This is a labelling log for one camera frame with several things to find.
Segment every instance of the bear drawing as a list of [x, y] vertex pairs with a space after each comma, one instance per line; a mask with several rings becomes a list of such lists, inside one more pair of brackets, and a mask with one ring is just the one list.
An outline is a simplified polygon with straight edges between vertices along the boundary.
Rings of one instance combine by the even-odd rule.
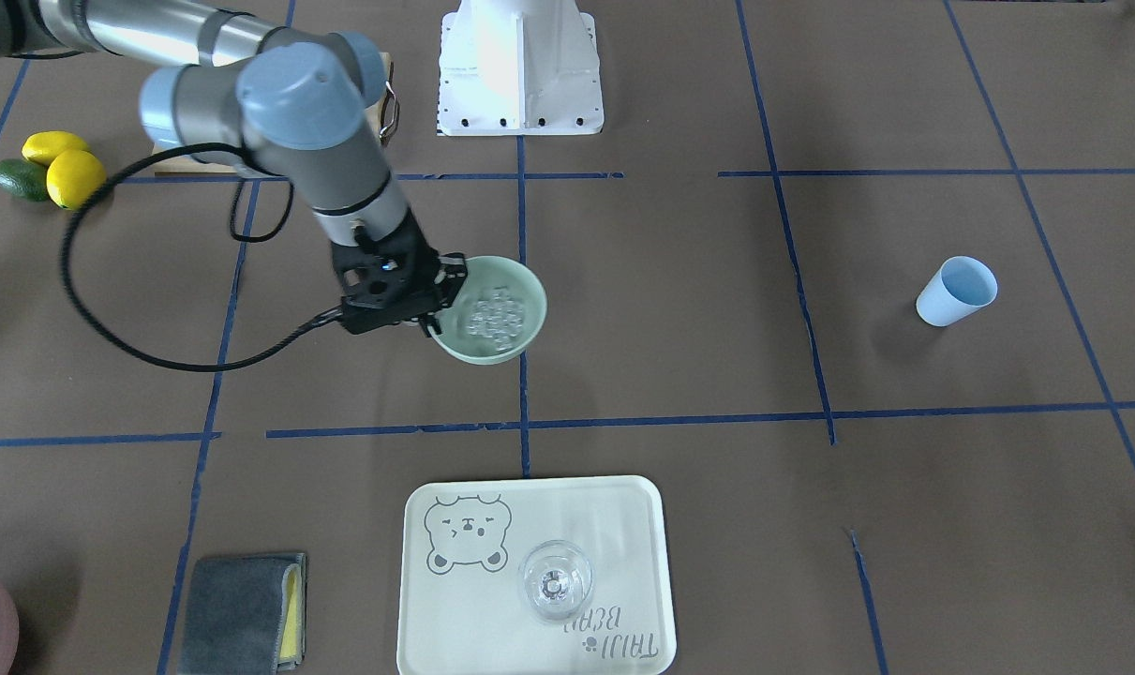
[[446, 504], [438, 497], [426, 512], [426, 530], [431, 550], [426, 559], [434, 574], [446, 574], [456, 564], [480, 564], [498, 572], [508, 562], [504, 533], [513, 514], [496, 499], [486, 503], [480, 496], [455, 497]]

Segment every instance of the lemon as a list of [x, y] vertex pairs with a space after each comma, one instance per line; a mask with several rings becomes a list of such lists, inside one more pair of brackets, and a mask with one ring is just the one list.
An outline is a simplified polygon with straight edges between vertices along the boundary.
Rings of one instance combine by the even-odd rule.
[[45, 192], [65, 209], [79, 209], [104, 183], [100, 159], [84, 150], [65, 150], [45, 170]]
[[70, 132], [40, 132], [26, 138], [22, 157], [49, 167], [65, 150], [87, 150], [89, 143]]
[[50, 200], [45, 193], [45, 167], [26, 159], [1, 159], [0, 187], [9, 195], [31, 202]]

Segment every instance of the white plastic bracket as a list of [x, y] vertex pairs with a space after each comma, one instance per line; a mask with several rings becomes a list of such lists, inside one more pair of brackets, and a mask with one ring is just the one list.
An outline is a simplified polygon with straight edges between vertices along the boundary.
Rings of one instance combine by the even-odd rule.
[[443, 17], [438, 133], [574, 136], [605, 126], [596, 20], [574, 0], [461, 0]]

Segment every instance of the folded cloth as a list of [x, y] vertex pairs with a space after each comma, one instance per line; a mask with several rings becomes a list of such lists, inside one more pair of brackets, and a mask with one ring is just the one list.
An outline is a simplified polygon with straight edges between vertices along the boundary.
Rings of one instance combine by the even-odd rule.
[[272, 675], [304, 656], [303, 552], [199, 559], [180, 675]]

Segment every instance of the blue joint cap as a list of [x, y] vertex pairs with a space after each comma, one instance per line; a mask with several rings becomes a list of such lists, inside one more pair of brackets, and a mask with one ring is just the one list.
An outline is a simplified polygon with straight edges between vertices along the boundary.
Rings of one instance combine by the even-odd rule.
[[384, 57], [379, 54], [379, 48], [367, 35], [350, 33], [350, 31], [338, 31], [335, 35], [345, 40], [346, 44], [354, 51], [354, 60], [358, 60], [358, 74], [363, 81], [363, 107], [370, 108], [384, 95], [384, 86], [388, 82], [388, 73], [384, 69]]
[[245, 119], [285, 149], [333, 149], [364, 124], [360, 91], [320, 44], [263, 51], [242, 69], [234, 90]]
[[143, 82], [143, 92], [137, 98], [137, 109], [143, 117], [143, 128], [160, 149], [178, 149], [183, 145], [180, 132], [176, 129], [175, 99], [176, 83], [190, 66], [160, 68]]

